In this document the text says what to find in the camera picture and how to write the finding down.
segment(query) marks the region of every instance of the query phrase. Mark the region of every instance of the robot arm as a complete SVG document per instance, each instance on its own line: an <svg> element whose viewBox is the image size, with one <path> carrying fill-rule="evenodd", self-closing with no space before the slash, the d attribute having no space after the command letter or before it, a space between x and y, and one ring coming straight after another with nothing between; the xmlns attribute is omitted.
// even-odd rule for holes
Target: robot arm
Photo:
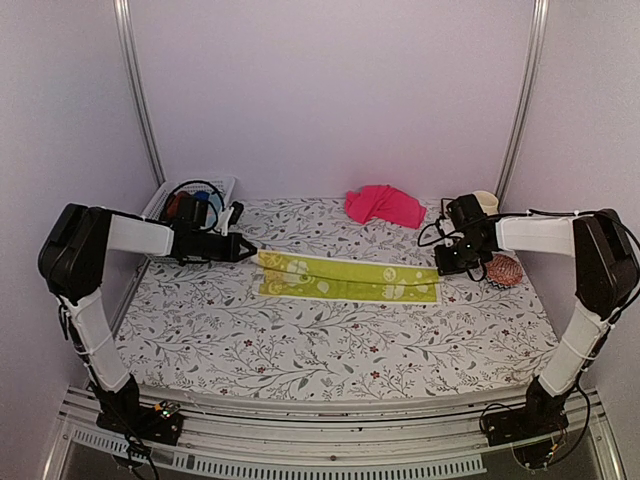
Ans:
<svg viewBox="0 0 640 480"><path fill-rule="evenodd" d="M476 268L498 250L575 258L577 302L571 321L546 368L530 384L525 406L482 419L491 445L566 428L564 402L582 371L593 362L640 278L640 267L617 213L487 217L473 195L459 197L447 210L463 237L451 246L435 248L442 275Z"/></svg>
<svg viewBox="0 0 640 480"><path fill-rule="evenodd" d="M38 259L40 273L58 299L65 337L71 337L91 373L102 410L98 425L174 445L182 426L182 417L175 413L179 406L140 405L138 386L116 349L100 285L107 250L170 256L181 264L237 262L256 253L239 233L202 231L202 206L185 203L191 208L182 209L169 224L99 207L67 205ZM234 215L224 213L226 230Z"/></svg>

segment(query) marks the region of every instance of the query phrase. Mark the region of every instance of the metal pole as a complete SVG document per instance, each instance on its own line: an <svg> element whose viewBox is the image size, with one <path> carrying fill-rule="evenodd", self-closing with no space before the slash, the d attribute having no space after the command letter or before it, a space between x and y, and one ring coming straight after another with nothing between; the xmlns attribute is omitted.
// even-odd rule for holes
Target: metal pole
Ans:
<svg viewBox="0 0 640 480"><path fill-rule="evenodd" d="M525 65L525 73L522 81L522 89L520 91L520 100L516 110L516 117L511 130L511 137L502 163L502 170L498 185L496 186L496 197L502 203L506 196L513 171L516 166L520 143L522 142L522 134L527 119L527 112L531 103L533 86L536 74L538 73L538 65L542 55L542 44L544 42L544 31L547 23L547 12L549 9L549 0L536 0L533 9L533 20L531 22L531 35L529 37L529 49L527 52L527 61Z"/></svg>
<svg viewBox="0 0 640 480"><path fill-rule="evenodd" d="M153 129L151 128L151 118L149 117L149 110L147 109L147 101L142 88L142 77L140 76L140 66L138 64L133 28L131 25L129 0L114 0L114 6L120 45L122 47L122 56L129 77L129 85L131 86L138 122L140 123L140 130L142 131L142 137L147 150L151 173L159 187L166 181L166 176L162 163L160 162L158 147L153 135Z"/></svg>

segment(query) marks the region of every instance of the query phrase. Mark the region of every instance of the plastic basket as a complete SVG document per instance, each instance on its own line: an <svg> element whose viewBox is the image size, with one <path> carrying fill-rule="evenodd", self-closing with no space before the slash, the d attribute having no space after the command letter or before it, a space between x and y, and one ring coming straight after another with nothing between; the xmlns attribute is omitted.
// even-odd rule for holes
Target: plastic basket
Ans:
<svg viewBox="0 0 640 480"><path fill-rule="evenodd" d="M236 184L235 177L220 176L212 179L211 178L194 178L194 179L182 180L179 182L168 181L168 182L164 182L160 186L160 188L158 188L158 191L153 195L153 198L151 198L151 201L149 201L145 209L142 211L142 215L152 220L158 220L160 218L160 214L162 213L162 209L164 208L165 202L167 201L167 197L169 196L169 193L171 193L171 191L181 183L188 182L190 180L206 180L207 182L214 185L218 190L220 190L220 193L224 198L225 205L230 204L231 192L233 191L233 187ZM210 188L207 187L206 185L193 184L193 185L187 185L186 187L181 189L181 191L185 191L191 194L199 192L201 190L209 191ZM148 255L148 257L149 259L156 262L175 262L176 261L175 259L170 257L156 257L153 255Z"/></svg>

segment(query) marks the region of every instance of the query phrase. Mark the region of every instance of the floral pattern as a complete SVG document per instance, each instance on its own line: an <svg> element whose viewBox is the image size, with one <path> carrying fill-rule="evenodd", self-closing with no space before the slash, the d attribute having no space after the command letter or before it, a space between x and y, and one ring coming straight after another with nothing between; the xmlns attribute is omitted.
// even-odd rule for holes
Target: floral pattern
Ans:
<svg viewBox="0 0 640 480"><path fill-rule="evenodd" d="M246 202L237 229L266 249L434 267L417 231L358 225L342 200ZM116 339L136 378L270 399L439 396L528 383L557 345L526 275L508 290L444 277L440 304L367 304L259 296L257 268L152 263Z"/></svg>

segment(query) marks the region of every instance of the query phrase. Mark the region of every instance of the cable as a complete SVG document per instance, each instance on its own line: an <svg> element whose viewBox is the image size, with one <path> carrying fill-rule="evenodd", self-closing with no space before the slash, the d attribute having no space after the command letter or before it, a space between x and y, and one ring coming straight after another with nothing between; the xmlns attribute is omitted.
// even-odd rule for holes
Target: cable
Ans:
<svg viewBox="0 0 640 480"><path fill-rule="evenodd" d="M489 405L486 406L486 408L484 410L482 410L482 413L480 414L480 418L478 419L478 425L480 426L480 431L486 435L487 432L485 431L485 429L482 426L482 419L484 418L484 416L487 414L487 412L489 412L489 410L493 409L494 407L498 407L498 408L506 408L507 410L509 410L510 412L513 412L514 410L508 406L508 405L504 405L503 403L491 403Z"/></svg>
<svg viewBox="0 0 640 480"><path fill-rule="evenodd" d="M91 367L90 364L87 363L86 365L87 365L87 369L89 370L89 373L93 377L94 382L96 382L95 384L91 384L90 388L93 391L93 393L96 396L96 398L98 398L100 400L99 395L96 393L96 390L94 389L94 388L96 388L96 385L98 385L98 383L97 383L98 379L97 379L96 373L94 372L93 367ZM101 402L101 404L107 405L111 409L111 412L118 418L118 420L120 421L122 426L129 431L128 434L124 435L124 439L129 444L129 447L127 448L127 457L129 458L129 462L133 463L134 460L133 460L132 456L133 456L134 453L144 457L149 462L149 466L151 467L151 470L153 471L154 480L160 480L160 473L158 472L158 469L156 468L156 465L155 465L155 463L153 463L153 459L151 458L151 451L152 451L151 448L149 448L149 447L147 447L145 445L145 443L138 436L138 434L135 432L135 430L133 430L133 428L131 428L129 423L127 423L127 421L124 418L122 418L122 415L120 415L118 410L111 404L111 401L108 399L107 395L104 395L102 400L104 400L104 401ZM129 466L129 471L136 478L138 478L139 480L146 480L142 475L140 475L138 472L136 472L136 468L133 468L132 466Z"/></svg>
<svg viewBox="0 0 640 480"><path fill-rule="evenodd" d="M222 193L220 193L220 190L218 189L218 187L216 187L213 183L211 182L207 182L206 180L189 180L187 182L183 182L180 185L178 185L176 188L174 188L173 190L171 190L169 192L169 194L167 195L167 198L164 201L164 205L162 207L162 211L160 213L160 215L164 215L165 212L167 211L167 208L169 207L169 204L172 201L172 196L178 192L179 190L183 189L184 187L187 187L189 185L206 185L207 187L209 187L212 191L212 193L214 193L215 195L218 196L218 198L220 199L220 208L222 210L224 210L225 208L225 204L224 204L224 197L222 196ZM216 209L213 207L213 204L210 203L211 207L213 208L213 211L216 212L216 223L217 223L217 217L218 217L218 212L216 211Z"/></svg>
<svg viewBox="0 0 640 480"><path fill-rule="evenodd" d="M471 273L471 271L473 270L472 268L467 268L467 276L469 277L469 279L473 282L479 283L482 280L484 280L485 278L487 278L487 265L486 263L484 263L482 260L480 260L480 268L482 268L482 275L480 276L480 278L475 278L473 276L473 274Z"/></svg>
<svg viewBox="0 0 640 480"><path fill-rule="evenodd" d="M580 431L580 435L578 436L578 439L571 446L569 451L567 453L565 453L563 456L559 457L557 460L554 460L552 458L551 461L546 466L537 467L537 468L529 468L529 470L545 470L548 467L552 467L552 466L557 465L558 463L566 460L567 457L569 457L569 455L571 455L573 452L576 451L576 449L578 448L578 446L582 442L582 439L587 434L587 430L589 429L589 420L591 418L591 400L589 400L589 396L585 393L585 391L580 386L580 379L579 378L576 381L575 389L578 390L582 394L582 396L584 397L585 402L587 402L587 418L584 421L584 427L582 427L582 430Z"/></svg>
<svg viewBox="0 0 640 480"><path fill-rule="evenodd" d="M424 227L422 229L422 231L420 232L420 235L418 236L418 246L419 247L430 247L431 245L435 245L436 243L441 242L442 240L445 240L447 238L452 238L456 233L464 233L464 230L466 230L467 228L472 227L473 225L477 225L478 223L486 222L487 220L499 220L501 218L507 218L507 217L530 217L530 216L531 215L529 215L527 213L497 213L495 215L487 215L486 217L481 217L481 218L477 218L475 220L472 220L471 222L465 224L463 227L456 228L452 232L449 232L446 235L442 235L440 238L437 238L435 240L431 240L430 242L427 242L427 243L420 244L420 237L422 236L424 231L427 228L429 228L429 227L434 225L434 223L430 223L429 225Z"/></svg>

